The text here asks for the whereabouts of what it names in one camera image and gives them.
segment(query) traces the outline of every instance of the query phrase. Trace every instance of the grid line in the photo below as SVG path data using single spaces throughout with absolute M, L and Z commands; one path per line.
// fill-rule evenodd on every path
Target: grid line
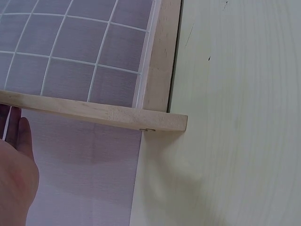
M 54 14 L 54 13 L 3 13 L 3 14 L 0 14 L 0 19 L 1 19 L 2 15 L 39 15 L 39 16 L 65 17 L 64 14 Z M 89 18 L 89 17 L 82 17 L 82 16 L 67 15 L 67 17 L 81 19 L 81 20 L 96 21 L 96 22 L 105 23 L 105 24 L 107 24 L 109 22 L 109 21 L 105 21 L 105 20 L 98 20 L 98 19 L 93 19 L 93 18 Z M 133 26 L 125 25 L 125 24 L 119 24 L 119 23 L 115 23 L 115 22 L 111 22 L 111 24 L 121 26 L 121 27 L 127 27 L 127 28 L 130 28 L 130 29 L 134 29 L 134 30 L 138 30 L 138 31 L 146 32 L 146 33 L 150 32 L 150 30 L 142 29 L 142 28 L 139 28 L 139 27 L 133 27 Z
M 32 16 L 33 11 L 35 10 L 35 8 L 36 8 L 38 2 L 39 2 L 39 0 L 37 0 L 36 4 L 34 5 L 34 7 L 33 7 L 33 9 L 32 9 L 31 14 L 30 14 L 29 17 L 27 18 L 27 21 L 26 21 L 26 23 L 25 23 L 25 25 L 24 25 L 24 28 L 23 28 L 22 33 L 21 33 L 21 35 L 20 35 L 20 38 L 19 38 L 19 40 L 18 40 L 17 46 L 16 46 L 16 48 L 15 48 L 13 57 L 12 57 L 12 59 L 11 59 L 11 61 L 10 61 L 10 65 L 9 65 L 9 68 L 8 68 L 8 74 L 7 74 L 6 79 L 5 79 L 4 90 L 5 90 L 6 85 L 7 85 L 7 82 L 8 82 L 8 76 L 9 76 L 9 73 L 10 73 L 11 66 L 12 66 L 12 64 L 13 64 L 13 61 L 14 61 L 14 59 L 15 59 L 17 49 L 18 49 L 18 47 L 19 47 L 19 45 L 20 45 L 20 42 L 21 42 L 21 39 L 22 39 L 22 37 L 23 37 L 23 35 L 24 35 L 25 29 L 26 29 L 26 27 L 27 27 L 27 25 L 28 25 L 28 22 L 29 22 L 29 20 L 30 20 L 30 18 L 31 18 L 31 16 Z
M 2 12 L 1 12 L 1 14 L 0 14 L 0 23 L 1 23 L 2 15 L 4 14 L 5 10 L 7 9 L 8 5 L 10 4 L 10 1 L 11 1 L 11 0 L 8 0 L 6 6 L 3 8 L 3 10 L 2 10 Z
M 62 27 L 63 27 L 63 24 L 67 18 L 67 14 L 72 6 L 72 3 L 73 3 L 74 0 L 71 0 L 66 12 L 65 12 L 65 15 L 64 15 L 64 18 L 62 19 L 62 22 L 61 22 L 61 25 L 57 31 L 57 34 L 56 34 L 56 37 L 55 37 L 55 41 L 53 42 L 53 46 L 52 46 L 52 49 L 51 49 L 51 52 L 50 52 L 50 55 L 49 55 L 49 59 L 48 59 L 48 63 L 47 63 L 47 66 L 46 66 L 46 70 L 45 70 L 45 74 L 44 74 L 44 79 L 43 79 L 43 83 L 42 83 L 42 88 L 41 88 L 41 93 L 40 95 L 42 96 L 43 95 L 43 92 L 44 92 L 44 88 L 45 88 L 45 81 L 46 81 L 46 78 L 47 78 L 47 75 L 48 75 L 48 71 L 49 71 L 49 66 L 50 66 L 50 62 L 51 62 L 51 57 L 53 55 L 53 52 L 54 52 L 54 49 L 55 49 L 55 45 L 56 45 L 56 42 L 58 40 L 58 36 L 60 35 L 60 32 L 62 30 Z
M 3 50 L 0 50 L 0 53 L 14 54 L 13 51 L 3 51 Z M 16 54 L 18 54 L 18 55 L 25 55 L 25 56 L 32 56 L 32 57 L 49 58 L 48 55 L 34 54 L 34 53 L 16 52 Z M 56 56 L 53 56 L 52 59 L 62 60 L 62 61 L 67 61 L 67 62 L 74 62 L 74 63 L 84 64 L 84 65 L 92 65 L 92 66 L 95 65 L 95 63 L 91 63 L 91 62 L 86 62 L 86 61 L 81 61 L 81 60 L 73 60 L 73 59 L 56 57 Z M 113 66 L 102 65 L 102 64 L 98 64 L 97 66 L 98 67 L 103 67 L 103 68 L 113 69 L 113 70 L 116 70 L 116 71 L 128 72 L 128 73 L 132 73 L 132 74 L 138 74 L 138 75 L 141 74 L 139 72 L 131 71 L 131 70 L 120 68 L 120 67 L 113 67 Z
M 150 39 L 151 39 L 151 29 L 154 23 L 154 18 L 155 18 L 155 12 L 156 12 L 156 6 L 157 6 L 157 1 L 154 1 L 154 10 L 152 12 L 152 18 L 151 18 L 151 22 L 150 22 L 150 27 L 149 27 L 149 36 L 147 37 L 147 43 L 146 43 L 146 48 L 145 48 L 145 53 L 144 53 L 144 59 L 143 59 L 143 64 L 141 67 L 141 71 L 140 71 L 140 75 L 142 77 L 143 71 L 144 71 L 144 67 L 145 67 L 145 61 L 146 61 L 146 57 L 147 57 L 147 50 L 149 48 L 149 44 L 150 44 Z M 140 96 L 140 89 L 141 89 L 141 83 L 142 83 L 142 78 L 139 81 L 139 87 L 138 87 L 138 93 L 137 93 L 137 98 L 136 98 L 136 108 L 138 105 L 138 100 L 139 100 L 139 96 Z
M 89 89 L 89 93 L 88 93 L 87 102 L 89 102 L 90 99 L 91 99 L 92 88 L 93 88 L 93 84 L 94 84 L 94 81 L 95 81 L 95 76 L 96 76 L 97 66 L 98 66 L 99 60 L 100 60 L 100 55 L 102 54 L 104 42 L 105 42 L 105 39 L 106 39 L 106 37 L 107 37 L 107 34 L 108 34 L 108 31 L 109 31 L 110 24 L 111 24 L 111 22 L 112 22 L 112 19 L 113 19 L 113 16 L 114 16 L 114 12 L 115 12 L 116 7 L 117 7 L 117 5 L 118 5 L 118 1 L 119 1 L 119 0 L 116 0 L 116 1 L 115 1 L 115 5 L 114 5 L 113 10 L 112 10 L 112 12 L 111 12 L 110 19 L 109 19 L 109 21 L 108 21 L 107 27 L 106 27 L 105 32 L 104 32 L 104 35 L 103 35 L 102 43 L 101 43 L 100 48 L 99 48 L 98 56 L 97 56 L 97 59 L 96 59 L 96 63 L 95 63 L 95 67 L 94 67 L 94 71 L 93 71 L 93 75 L 92 75 L 92 80 L 91 80 L 91 84 L 90 84 L 90 89 Z

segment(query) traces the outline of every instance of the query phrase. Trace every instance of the wooden slat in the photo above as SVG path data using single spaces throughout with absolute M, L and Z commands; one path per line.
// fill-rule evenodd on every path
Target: wooden slat
M 162 0 L 143 98 L 143 109 L 167 111 L 181 0 Z
M 0 103 L 128 129 L 184 131 L 187 116 L 0 91 Z

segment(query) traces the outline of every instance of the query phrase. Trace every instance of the translucent sheet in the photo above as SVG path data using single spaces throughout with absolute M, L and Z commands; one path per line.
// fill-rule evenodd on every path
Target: translucent sheet
M 0 89 L 132 107 L 151 0 L 0 0 Z M 24 111 L 40 186 L 27 225 L 127 226 L 141 133 Z

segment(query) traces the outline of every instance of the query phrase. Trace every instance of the light wooden surface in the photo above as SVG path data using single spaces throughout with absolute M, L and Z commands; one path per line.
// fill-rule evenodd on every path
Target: light wooden surface
M 0 91 L 0 103 L 127 129 L 184 131 L 187 116 Z
M 131 226 L 299 226 L 301 1 L 185 0 L 171 112 L 144 134 Z
M 143 109 L 167 111 L 181 0 L 162 0 L 143 97 Z

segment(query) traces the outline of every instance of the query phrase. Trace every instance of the hand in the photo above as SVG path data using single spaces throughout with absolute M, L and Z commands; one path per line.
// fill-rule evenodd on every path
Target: hand
M 0 225 L 24 226 L 39 184 L 32 153 L 29 122 L 12 107 L 5 141 L 2 140 L 10 107 L 0 105 Z

